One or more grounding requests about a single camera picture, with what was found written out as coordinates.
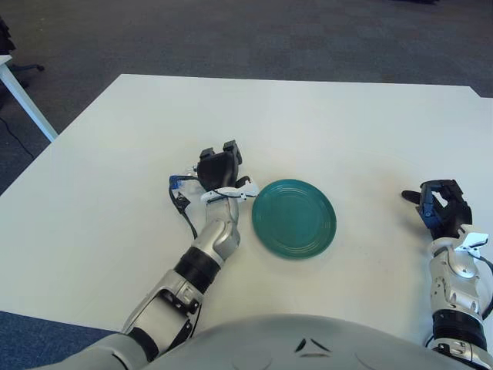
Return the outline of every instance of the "white table leg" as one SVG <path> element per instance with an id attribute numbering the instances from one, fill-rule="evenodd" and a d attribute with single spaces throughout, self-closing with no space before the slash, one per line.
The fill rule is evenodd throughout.
<path id="1" fill-rule="evenodd" d="M 38 125 L 39 129 L 45 134 L 48 140 L 53 141 L 58 136 L 55 129 L 49 124 L 48 120 L 43 116 L 43 113 L 41 113 L 36 104 L 34 104 L 5 64 L 0 65 L 0 79 L 17 99 L 22 108 L 24 108 L 26 113 L 29 114 L 35 124 Z"/>

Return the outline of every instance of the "white table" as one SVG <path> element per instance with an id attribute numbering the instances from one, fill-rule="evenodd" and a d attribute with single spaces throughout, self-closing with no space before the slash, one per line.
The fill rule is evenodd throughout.
<path id="1" fill-rule="evenodd" d="M 430 236 L 400 192 L 455 178 L 493 234 L 492 108 L 458 86 L 122 75 L 0 197 L 0 309 L 120 329 L 191 242 L 168 176 L 236 139 L 240 175 L 312 183 L 337 233 L 322 255 L 285 261 L 257 240 L 242 203 L 240 249 L 208 290 L 199 330 L 293 312 L 421 343 Z M 493 279 L 480 268 L 487 301 Z M 486 334 L 493 343 L 491 320 Z"/>
<path id="2" fill-rule="evenodd" d="M 8 69 L 6 62 L 12 57 L 10 55 L 0 55 L 0 80 L 4 83 L 7 89 L 17 99 L 18 103 L 24 108 L 25 112 L 31 117 L 34 123 L 45 134 L 49 141 L 53 141 L 58 134 L 49 124 L 48 120 L 43 116 L 43 113 L 38 109 L 36 104 L 31 100 L 29 95 L 25 92 L 22 86 L 18 83 L 17 79 L 12 75 L 10 69 Z"/>

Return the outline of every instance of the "floor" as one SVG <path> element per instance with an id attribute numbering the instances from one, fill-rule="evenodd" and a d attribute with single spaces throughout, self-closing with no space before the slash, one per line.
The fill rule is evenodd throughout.
<path id="1" fill-rule="evenodd" d="M 2 0 L 1 12 L 15 62 L 46 67 L 18 77 L 59 132 L 120 73 L 465 85 L 493 97 L 492 0 Z M 47 139 L 2 86 L 0 106 L 41 153 Z M 30 162 L 0 123 L 0 193 Z M 103 335 L 10 314 L 0 328 L 0 369 Z"/>

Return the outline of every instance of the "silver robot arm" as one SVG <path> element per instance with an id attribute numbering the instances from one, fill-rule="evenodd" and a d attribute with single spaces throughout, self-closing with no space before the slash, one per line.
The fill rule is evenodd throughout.
<path id="1" fill-rule="evenodd" d="M 447 205 L 442 206 L 433 193 L 439 193 Z M 487 352 L 483 331 L 483 320 L 491 309 L 480 307 L 475 264 L 488 235 L 473 228 L 471 208 L 455 180 L 428 181 L 421 185 L 420 193 L 406 190 L 402 196 L 418 205 L 434 239 L 428 248 L 433 256 L 431 348 L 473 368 L 492 370 L 493 358 Z"/>
<path id="2" fill-rule="evenodd" d="M 177 177 L 198 180 L 206 189 L 201 198 L 206 205 L 206 225 L 189 250 L 140 302 L 120 334 L 43 368 L 138 370 L 190 338 L 203 295 L 240 243 L 238 203 L 258 194 L 250 178 L 236 181 L 241 162 L 240 151 L 232 141 L 224 144 L 222 153 L 215 154 L 212 148 L 202 152 L 198 177 Z M 189 201 L 180 194 L 177 202 L 171 191 L 172 178 L 169 192 L 173 204 L 189 222 L 184 214 Z"/>
<path id="3" fill-rule="evenodd" d="M 434 340 L 431 348 L 477 368 L 493 369 L 487 352 L 483 317 L 476 289 L 480 280 L 475 257 L 488 235 L 461 225 L 459 238 L 442 237 L 431 243 L 431 309 Z"/>
<path id="4" fill-rule="evenodd" d="M 206 217 L 206 226 L 190 249 L 139 304 L 122 330 L 142 346 L 149 361 L 190 336 L 203 295 L 240 243 L 236 199 L 211 200 Z"/>

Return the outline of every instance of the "green plate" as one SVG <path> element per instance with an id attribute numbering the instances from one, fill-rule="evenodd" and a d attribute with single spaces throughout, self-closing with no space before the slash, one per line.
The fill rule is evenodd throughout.
<path id="1" fill-rule="evenodd" d="M 278 180 L 253 203 L 253 228 L 263 245 L 285 258 L 309 258 L 325 251 L 336 234 L 336 214 L 313 185 Z"/>

